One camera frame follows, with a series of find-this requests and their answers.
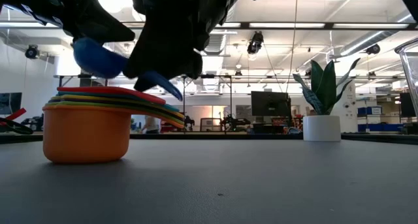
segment white plant pot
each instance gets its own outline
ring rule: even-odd
[[[303,139],[313,142],[341,141],[339,116],[303,117]]]

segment desk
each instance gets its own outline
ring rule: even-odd
[[[418,146],[132,140],[100,165],[0,145],[0,223],[416,223]]]

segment pipe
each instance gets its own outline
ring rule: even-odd
[[[392,22],[399,22],[399,23],[415,23],[415,20],[412,18],[412,15],[408,10],[402,12],[398,16],[396,16]],[[353,42],[345,45],[340,50],[339,56],[334,56],[335,58],[338,57],[346,57],[353,54],[356,54],[357,52],[363,51],[376,43],[391,37],[392,35],[398,33],[399,31],[372,31],[369,32],[362,37],[358,38],[357,40],[354,40]]]

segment red object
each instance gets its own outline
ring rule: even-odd
[[[108,94],[120,94],[120,95],[133,95],[156,104],[165,104],[165,100],[159,97],[119,87],[77,87],[77,88],[66,88],[58,87],[58,91],[69,91],[69,92],[84,92],[84,93],[108,93]]]
[[[22,109],[20,109],[20,110],[16,111],[15,113],[13,113],[13,114],[11,114],[11,115],[7,116],[7,117],[6,117],[6,120],[15,120],[15,119],[17,119],[18,117],[20,117],[22,114],[25,114],[25,113],[26,113],[26,109],[22,108]]]

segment potted plant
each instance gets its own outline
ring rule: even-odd
[[[305,116],[303,118],[303,137],[308,141],[340,141],[341,127],[340,117],[330,116],[332,108],[341,99],[342,93],[352,81],[346,82],[350,71],[355,68],[360,58],[355,60],[348,72],[338,83],[335,77],[334,61],[327,64],[325,69],[312,60],[311,89],[304,83],[298,74],[293,78],[302,85],[303,96],[316,111],[316,116]],[[337,95],[337,87],[342,85],[341,92]]]

